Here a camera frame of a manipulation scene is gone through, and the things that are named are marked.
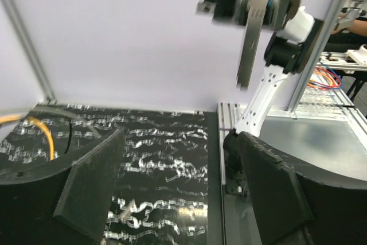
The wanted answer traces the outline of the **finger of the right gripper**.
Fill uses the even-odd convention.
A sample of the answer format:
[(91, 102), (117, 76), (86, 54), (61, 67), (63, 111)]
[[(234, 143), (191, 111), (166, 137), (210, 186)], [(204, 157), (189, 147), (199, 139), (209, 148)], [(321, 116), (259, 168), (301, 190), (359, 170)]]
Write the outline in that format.
[(241, 88), (248, 88), (255, 60), (259, 37), (269, 0), (249, 0), (247, 28), (240, 57), (237, 83)]

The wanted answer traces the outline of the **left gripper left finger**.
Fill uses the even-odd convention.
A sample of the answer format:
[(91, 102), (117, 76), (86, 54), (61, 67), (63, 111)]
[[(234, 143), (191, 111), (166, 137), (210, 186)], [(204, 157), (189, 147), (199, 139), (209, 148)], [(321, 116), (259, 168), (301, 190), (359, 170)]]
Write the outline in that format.
[(99, 244), (124, 149), (112, 131), (53, 161), (1, 175), (2, 244)]

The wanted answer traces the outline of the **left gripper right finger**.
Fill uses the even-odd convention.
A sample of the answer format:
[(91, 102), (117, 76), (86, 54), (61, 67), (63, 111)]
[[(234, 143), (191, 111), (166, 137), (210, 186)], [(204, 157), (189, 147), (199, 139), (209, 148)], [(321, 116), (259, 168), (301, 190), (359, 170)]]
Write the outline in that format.
[(263, 244), (366, 244), (366, 181), (238, 137)]

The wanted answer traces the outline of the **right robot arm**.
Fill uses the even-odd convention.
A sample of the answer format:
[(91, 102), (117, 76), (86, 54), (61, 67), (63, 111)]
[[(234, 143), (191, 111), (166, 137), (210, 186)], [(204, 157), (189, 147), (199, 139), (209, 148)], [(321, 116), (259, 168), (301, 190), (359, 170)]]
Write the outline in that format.
[(242, 132), (260, 134), (283, 84), (290, 76), (304, 70), (323, 21), (307, 13), (300, 0), (203, 0), (198, 3), (197, 11), (211, 14), (216, 22), (245, 27), (237, 71), (240, 88), (249, 86), (261, 31), (272, 32), (264, 51), (265, 64), (259, 85), (223, 142), (228, 155), (222, 169), (226, 192), (246, 196), (247, 181), (238, 136)]

